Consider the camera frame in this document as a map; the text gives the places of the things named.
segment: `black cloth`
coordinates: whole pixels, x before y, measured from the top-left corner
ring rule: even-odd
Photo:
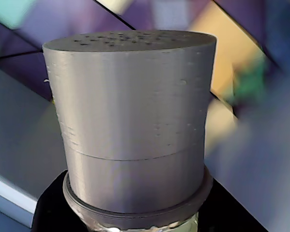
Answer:
[[[32,232],[88,232],[72,211],[62,192],[61,173],[39,198],[33,217]],[[231,194],[217,181],[199,210],[200,232],[266,232]]]

